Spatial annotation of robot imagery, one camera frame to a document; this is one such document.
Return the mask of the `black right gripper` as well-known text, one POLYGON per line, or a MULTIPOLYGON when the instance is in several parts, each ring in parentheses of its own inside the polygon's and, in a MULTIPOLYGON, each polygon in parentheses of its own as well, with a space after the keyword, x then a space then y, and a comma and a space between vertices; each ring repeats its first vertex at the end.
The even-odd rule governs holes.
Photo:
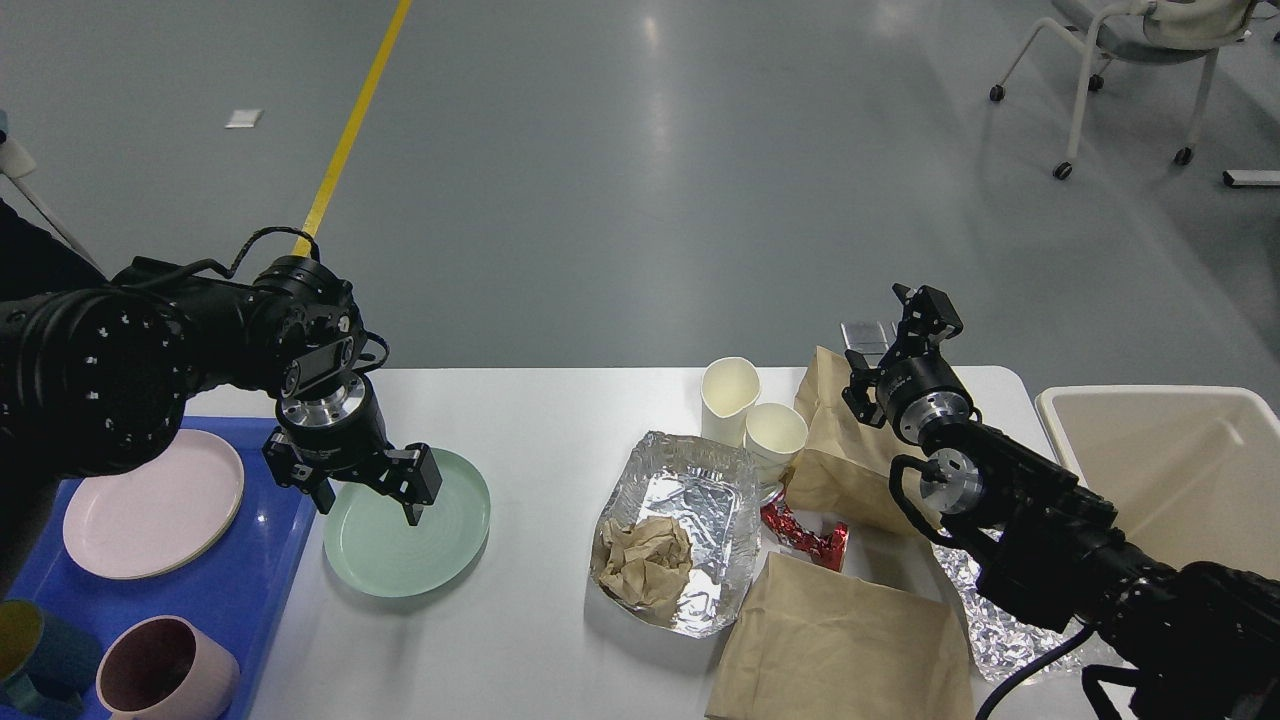
POLYGON ((893 283, 902 316, 892 342, 892 361, 870 365, 867 356, 846 348, 849 384, 841 396, 855 419, 867 427, 891 427, 908 445, 922 445, 925 428, 945 418, 970 419, 977 406, 940 346, 959 336, 963 319, 951 299, 928 284, 910 288, 893 283))

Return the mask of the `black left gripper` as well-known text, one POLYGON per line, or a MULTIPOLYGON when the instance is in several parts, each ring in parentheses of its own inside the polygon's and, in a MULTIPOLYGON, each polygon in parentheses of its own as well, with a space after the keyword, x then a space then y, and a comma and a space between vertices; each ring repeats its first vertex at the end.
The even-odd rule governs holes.
POLYGON ((387 439, 376 392, 366 375, 342 375, 320 398, 276 401, 276 429, 262 446, 271 478, 308 496, 321 515, 337 501, 330 480, 367 486, 390 496, 410 527, 433 506, 443 478, 425 443, 396 448, 387 439))

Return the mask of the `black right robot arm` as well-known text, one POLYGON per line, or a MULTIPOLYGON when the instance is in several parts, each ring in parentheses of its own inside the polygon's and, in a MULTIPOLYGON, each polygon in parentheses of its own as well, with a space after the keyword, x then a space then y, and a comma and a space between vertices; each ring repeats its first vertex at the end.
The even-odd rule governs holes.
POLYGON ((970 555, 977 592, 1016 620, 1053 632, 1082 624, 1000 683, 978 717, 1098 637, 1124 660, 1082 670, 1100 719, 1117 716, 1108 684, 1132 688, 1138 719, 1275 719, 1277 583, 1219 562, 1176 570, 1130 543, 1111 502, 984 424, 940 351, 963 331, 950 297, 928 284, 895 284, 893 293, 902 306, 893 341, 877 364, 846 350, 842 393, 861 424, 888 427, 923 452, 893 457, 891 498, 932 544, 970 555))

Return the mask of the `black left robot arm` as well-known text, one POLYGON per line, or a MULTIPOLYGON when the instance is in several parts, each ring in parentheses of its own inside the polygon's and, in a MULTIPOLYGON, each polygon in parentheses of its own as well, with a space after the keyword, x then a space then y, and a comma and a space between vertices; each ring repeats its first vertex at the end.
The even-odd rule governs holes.
POLYGON ((165 451, 191 398, 262 391, 274 482, 329 512, 334 482, 393 498, 417 525, 443 487, 431 448, 388 438, 353 286, 316 246, 253 282, 212 259, 137 258, 111 281, 3 300, 3 588, 46 527, 58 484, 111 477, 165 451))

